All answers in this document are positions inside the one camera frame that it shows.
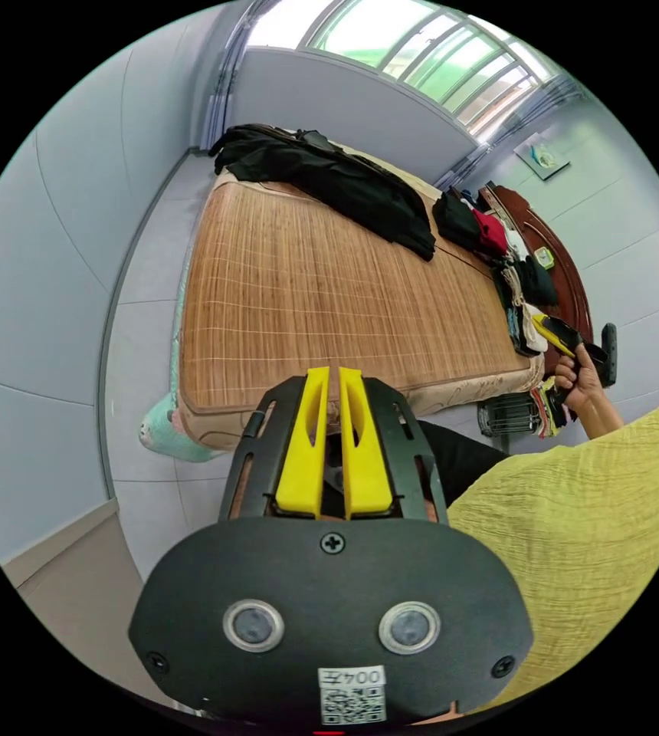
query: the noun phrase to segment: hand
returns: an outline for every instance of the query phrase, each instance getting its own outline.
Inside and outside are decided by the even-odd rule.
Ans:
[[[575,355],[580,363],[579,373],[575,374],[575,361],[563,355],[554,372],[554,383],[560,389],[572,389],[565,399],[565,406],[581,414],[603,398],[605,391],[585,345],[579,344]]]

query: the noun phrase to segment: person's arm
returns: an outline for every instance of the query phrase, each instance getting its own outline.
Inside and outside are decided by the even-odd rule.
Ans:
[[[623,419],[605,394],[577,410],[577,416],[590,439],[602,437],[623,426]]]
[[[565,406],[582,422],[582,428],[590,439],[602,437],[623,425],[623,419],[605,395],[598,378],[598,371],[588,355],[584,345],[578,345],[576,351],[579,371],[575,373],[575,361],[567,356],[559,359],[555,371],[555,384],[560,389],[571,389]]]

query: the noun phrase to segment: folded clothes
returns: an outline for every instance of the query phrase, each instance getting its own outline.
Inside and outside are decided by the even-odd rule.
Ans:
[[[533,357],[546,352],[546,340],[532,322],[534,310],[523,298],[518,274],[513,268],[495,265],[490,269],[498,298],[506,311],[508,334],[519,355]]]
[[[541,312],[526,302],[521,305],[521,310],[523,312],[523,334],[526,338],[526,346],[537,353],[545,353],[549,343],[541,333],[537,332],[533,319],[534,314],[541,314]]]
[[[553,408],[549,398],[554,391],[556,391],[554,376],[550,376],[530,392],[539,409],[540,427],[538,434],[542,439],[558,435],[559,430],[564,426],[561,423],[564,413],[560,409]]]
[[[466,251],[480,249],[480,226],[475,214],[456,196],[443,192],[431,208],[439,234]]]
[[[557,290],[549,272],[530,255],[525,261],[515,261],[513,267],[519,276],[523,296],[537,307],[556,307],[559,304]]]
[[[502,258],[508,252],[506,229],[503,223],[492,215],[473,210],[473,215],[480,226],[480,246],[490,255]]]
[[[378,164],[345,153],[315,130],[288,133],[268,125],[233,126],[208,154],[217,154],[216,173],[227,168],[242,181],[291,184],[425,261],[434,256],[434,236],[418,192]]]
[[[525,261],[529,256],[529,249],[526,247],[521,234],[517,230],[506,229],[506,240],[508,242],[508,253],[514,261]]]

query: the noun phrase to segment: baseboard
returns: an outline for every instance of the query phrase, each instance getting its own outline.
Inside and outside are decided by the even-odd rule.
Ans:
[[[79,541],[85,534],[102,524],[105,519],[117,513],[117,509],[117,500],[111,498],[45,539],[36,542],[24,552],[17,554],[3,564],[2,569],[14,587],[21,586],[44,565],[71,547],[74,542]]]

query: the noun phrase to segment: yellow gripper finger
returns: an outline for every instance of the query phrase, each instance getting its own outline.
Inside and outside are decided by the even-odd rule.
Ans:
[[[327,436],[330,368],[310,368],[281,472],[276,504],[281,511],[320,516]],[[316,427],[314,442],[311,433]]]
[[[391,485],[359,370],[339,369],[339,411],[345,518],[351,519],[359,514],[385,513],[393,501]]]

